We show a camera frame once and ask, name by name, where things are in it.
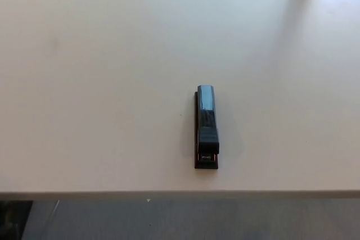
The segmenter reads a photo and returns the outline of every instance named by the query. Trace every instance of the gray floor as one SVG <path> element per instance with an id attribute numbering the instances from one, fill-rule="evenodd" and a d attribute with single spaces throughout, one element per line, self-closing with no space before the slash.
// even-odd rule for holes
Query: gray floor
<path id="1" fill-rule="evenodd" d="M 360 200 L 37 202 L 23 240 L 360 239 Z"/>

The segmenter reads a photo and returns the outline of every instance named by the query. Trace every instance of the floor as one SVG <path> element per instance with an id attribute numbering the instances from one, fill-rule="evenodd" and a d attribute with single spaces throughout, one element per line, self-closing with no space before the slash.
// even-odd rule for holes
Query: floor
<path id="1" fill-rule="evenodd" d="M 36 202 L 23 240 L 359 239 L 360 200 Z"/>

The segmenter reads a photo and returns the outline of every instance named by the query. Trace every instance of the table surface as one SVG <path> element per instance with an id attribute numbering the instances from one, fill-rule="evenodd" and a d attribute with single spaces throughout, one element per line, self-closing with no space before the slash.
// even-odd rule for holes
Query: table surface
<path id="1" fill-rule="evenodd" d="M 0 7 L 0 196 L 360 196 L 360 0 Z M 199 84 L 219 170 L 194 169 Z"/>

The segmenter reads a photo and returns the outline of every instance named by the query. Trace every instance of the black stapler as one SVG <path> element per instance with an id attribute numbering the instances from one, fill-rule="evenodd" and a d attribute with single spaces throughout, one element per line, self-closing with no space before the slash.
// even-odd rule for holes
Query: black stapler
<path id="1" fill-rule="evenodd" d="M 195 92 L 195 169 L 218 169 L 218 155 L 214 88 L 200 85 Z"/>

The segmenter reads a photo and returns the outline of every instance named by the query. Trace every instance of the desk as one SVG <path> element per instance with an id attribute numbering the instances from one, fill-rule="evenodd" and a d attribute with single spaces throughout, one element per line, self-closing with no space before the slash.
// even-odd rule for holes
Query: desk
<path id="1" fill-rule="evenodd" d="M 0 197 L 360 196 L 360 0 L 0 7 Z"/>

